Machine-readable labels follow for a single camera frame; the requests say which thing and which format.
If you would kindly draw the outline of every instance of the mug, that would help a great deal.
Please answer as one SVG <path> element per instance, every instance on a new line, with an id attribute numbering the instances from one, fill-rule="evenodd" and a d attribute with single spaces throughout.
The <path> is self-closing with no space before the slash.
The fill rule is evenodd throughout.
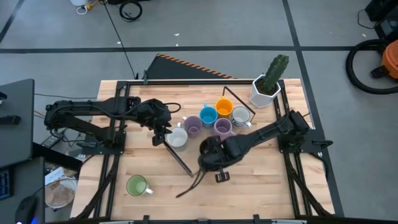
<path id="1" fill-rule="evenodd" d="M 216 103 L 216 110 L 219 118 L 229 118 L 233 109 L 234 105 L 232 101 L 223 96 Z"/>
<path id="2" fill-rule="evenodd" d="M 127 192 L 132 196 L 139 196 L 145 193 L 153 194 L 154 191 L 149 189 L 146 179 L 141 175 L 134 175 L 127 181 Z"/>
<path id="3" fill-rule="evenodd" d="M 221 137 L 221 139 L 230 137 L 231 135 L 236 135 L 232 131 L 232 124 L 226 118 L 220 118 L 214 124 L 214 133 Z"/>
<path id="4" fill-rule="evenodd" d="M 197 137 L 202 127 L 201 119 L 197 116 L 182 117 L 182 119 L 184 120 L 184 128 L 188 135 L 192 138 Z"/>
<path id="5" fill-rule="evenodd" d="M 200 111 L 200 119 L 203 122 L 203 127 L 211 128 L 218 118 L 217 110 L 205 104 L 205 107 Z"/>
<path id="6" fill-rule="evenodd" d="M 250 128 L 251 123 L 250 119 L 250 111 L 243 107 L 239 106 L 232 111 L 231 122 L 234 127 L 237 128 Z"/>
<path id="7" fill-rule="evenodd" d="M 182 152 L 187 147 L 188 134 L 186 130 L 181 128 L 181 123 L 172 130 L 172 133 L 166 134 L 168 144 L 177 152 Z"/>

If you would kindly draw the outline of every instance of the purple mug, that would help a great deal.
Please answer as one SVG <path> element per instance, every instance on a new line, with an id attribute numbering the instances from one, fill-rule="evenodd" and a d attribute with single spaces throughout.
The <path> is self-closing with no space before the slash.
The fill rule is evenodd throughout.
<path id="1" fill-rule="evenodd" d="M 214 133 L 221 137 L 221 139 L 225 139 L 230 137 L 231 135 L 236 135 L 232 131 L 232 124 L 226 118 L 220 118 L 214 124 Z"/>
<path id="2" fill-rule="evenodd" d="M 184 120 L 184 128 L 191 138 L 195 138 L 200 134 L 202 127 L 201 119 L 197 116 L 182 117 Z"/>

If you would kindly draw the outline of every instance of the orange object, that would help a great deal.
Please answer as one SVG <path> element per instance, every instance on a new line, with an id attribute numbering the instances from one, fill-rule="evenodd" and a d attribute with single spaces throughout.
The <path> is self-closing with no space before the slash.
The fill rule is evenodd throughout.
<path id="1" fill-rule="evenodd" d="M 234 105 L 232 104 L 232 101 L 223 96 L 216 103 L 216 110 L 219 118 L 228 119 L 233 109 Z"/>
<path id="2" fill-rule="evenodd" d="M 398 79 L 398 40 L 387 46 L 381 65 L 390 71 L 389 75 L 392 78 Z"/>

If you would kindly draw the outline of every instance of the wooden tabletop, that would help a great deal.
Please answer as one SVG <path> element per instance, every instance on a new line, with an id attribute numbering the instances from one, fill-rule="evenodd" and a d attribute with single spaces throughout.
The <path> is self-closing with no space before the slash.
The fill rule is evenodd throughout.
<path id="1" fill-rule="evenodd" d="M 300 80 L 284 81 L 290 108 L 307 114 L 308 106 Z M 113 97 L 116 82 L 102 81 L 98 100 Z M 250 104 L 251 85 L 227 86 L 256 112 L 251 129 L 235 129 L 237 133 L 249 133 L 276 120 L 273 105 L 257 109 Z M 172 114 L 170 122 L 174 128 L 178 122 L 182 122 L 182 116 L 198 116 L 205 103 L 214 105 L 221 98 L 223 87 L 224 85 L 133 86 L 130 95 L 139 96 L 142 101 L 157 98 L 164 103 L 180 103 L 182 109 Z M 234 106 L 241 106 L 229 93 L 225 96 L 233 101 Z M 312 125 L 309 116 L 305 119 Z M 109 119 L 96 116 L 93 123 L 105 127 L 109 125 Z M 241 162 L 227 168 L 231 174 L 230 181 L 217 184 L 214 174 L 210 173 L 196 189 L 181 198 L 175 198 L 192 184 L 193 178 L 188 176 L 164 146 L 152 146 L 152 131 L 140 128 L 132 121 L 127 121 L 126 124 L 126 149 L 119 163 L 112 220 L 142 220 L 144 215 L 150 215 L 151 220 L 251 219 L 254 214 L 259 214 L 260 218 L 294 217 L 284 158 L 278 150 L 276 138 L 252 148 Z M 199 143 L 205 137 L 202 135 L 197 139 L 189 139 L 187 149 L 178 152 L 193 172 L 198 169 Z M 324 208 L 333 213 L 323 164 L 308 154 L 302 154 L 301 160 L 308 188 Z M 71 217 L 84 209 L 98 188 L 102 161 L 103 156 L 95 156 L 82 167 Z M 149 187 L 154 191 L 153 195 L 133 197 L 127 193 L 127 180 L 136 174 L 147 179 Z M 296 189 L 299 193 L 300 211 L 304 214 L 301 193 L 297 186 Z M 102 215 L 107 198 L 108 193 L 105 192 Z"/>

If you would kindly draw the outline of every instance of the orange mug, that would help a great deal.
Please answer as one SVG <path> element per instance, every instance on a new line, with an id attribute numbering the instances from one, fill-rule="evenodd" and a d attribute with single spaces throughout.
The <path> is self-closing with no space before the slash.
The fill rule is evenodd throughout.
<path id="1" fill-rule="evenodd" d="M 216 103 L 216 110 L 219 118 L 228 119 L 232 113 L 232 110 L 234 110 L 234 105 L 232 104 L 231 100 L 222 96 L 221 99 Z"/>

